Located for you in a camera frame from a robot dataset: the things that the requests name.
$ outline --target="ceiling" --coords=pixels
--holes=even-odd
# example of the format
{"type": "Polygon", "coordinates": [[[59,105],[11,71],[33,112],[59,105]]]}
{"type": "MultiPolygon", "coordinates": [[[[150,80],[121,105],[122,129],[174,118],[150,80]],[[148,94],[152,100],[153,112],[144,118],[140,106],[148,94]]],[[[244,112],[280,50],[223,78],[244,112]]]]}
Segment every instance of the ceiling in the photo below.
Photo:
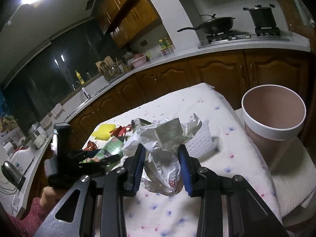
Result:
{"type": "Polygon", "coordinates": [[[88,0],[40,0],[21,5],[0,33],[0,83],[29,53],[63,29],[91,16],[88,0]]]}

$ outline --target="black pot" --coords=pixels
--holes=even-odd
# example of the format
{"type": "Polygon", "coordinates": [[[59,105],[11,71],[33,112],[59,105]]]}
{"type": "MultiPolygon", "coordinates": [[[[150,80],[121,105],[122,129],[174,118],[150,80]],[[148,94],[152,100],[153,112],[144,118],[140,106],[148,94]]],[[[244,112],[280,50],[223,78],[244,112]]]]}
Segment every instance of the black pot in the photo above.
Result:
{"type": "Polygon", "coordinates": [[[250,15],[256,28],[276,28],[277,24],[271,9],[275,8],[275,6],[273,4],[269,5],[270,7],[262,7],[261,5],[256,5],[252,9],[244,7],[243,10],[250,12],[250,15]]]}
{"type": "Polygon", "coordinates": [[[220,18],[215,18],[216,14],[213,15],[208,15],[208,14],[203,14],[200,16],[211,16],[212,18],[208,21],[203,22],[197,27],[185,27],[177,30],[177,32],[181,32],[184,30],[202,30],[204,33],[209,34],[209,35],[216,35],[218,33],[227,33],[231,28],[233,27],[233,20],[235,18],[232,17],[220,17],[220,18]]]}

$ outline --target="metal screw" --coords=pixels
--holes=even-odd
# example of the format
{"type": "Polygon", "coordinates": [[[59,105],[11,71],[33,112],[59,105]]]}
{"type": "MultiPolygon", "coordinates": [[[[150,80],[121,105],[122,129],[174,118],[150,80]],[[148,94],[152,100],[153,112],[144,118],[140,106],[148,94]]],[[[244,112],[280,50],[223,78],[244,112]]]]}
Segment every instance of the metal screw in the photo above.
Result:
{"type": "Polygon", "coordinates": [[[244,180],[244,178],[241,175],[235,175],[234,178],[238,182],[241,182],[242,180],[244,180]]]}
{"type": "Polygon", "coordinates": [[[87,182],[87,181],[90,180],[90,177],[89,177],[88,175],[83,175],[83,176],[80,178],[80,180],[81,180],[82,182],[87,182]]]}
{"type": "Polygon", "coordinates": [[[119,173],[119,174],[123,174],[123,173],[125,173],[126,172],[126,168],[124,168],[124,167],[118,167],[117,169],[116,169],[116,172],[117,173],[119,173]]]}
{"type": "Polygon", "coordinates": [[[200,167],[198,170],[200,171],[200,173],[206,173],[208,171],[208,169],[204,166],[200,167]]]}

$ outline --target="yellow sponge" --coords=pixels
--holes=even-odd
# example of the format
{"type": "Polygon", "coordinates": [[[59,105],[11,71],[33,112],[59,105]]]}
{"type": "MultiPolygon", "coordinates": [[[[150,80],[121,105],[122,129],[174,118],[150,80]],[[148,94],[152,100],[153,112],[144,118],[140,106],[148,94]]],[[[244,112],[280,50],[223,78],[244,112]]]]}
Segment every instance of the yellow sponge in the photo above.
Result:
{"type": "Polygon", "coordinates": [[[91,134],[95,139],[107,141],[110,139],[110,132],[115,129],[115,124],[103,124],[99,129],[91,134]]]}

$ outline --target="person's hand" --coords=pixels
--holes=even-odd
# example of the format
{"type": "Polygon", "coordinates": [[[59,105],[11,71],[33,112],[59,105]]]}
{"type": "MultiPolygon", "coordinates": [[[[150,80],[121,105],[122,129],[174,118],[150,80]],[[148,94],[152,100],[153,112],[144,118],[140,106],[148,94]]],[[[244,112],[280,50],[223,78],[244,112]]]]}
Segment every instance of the person's hand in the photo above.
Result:
{"type": "Polygon", "coordinates": [[[66,192],[67,190],[54,189],[49,186],[44,187],[39,204],[44,210],[51,211],[66,192]]]}

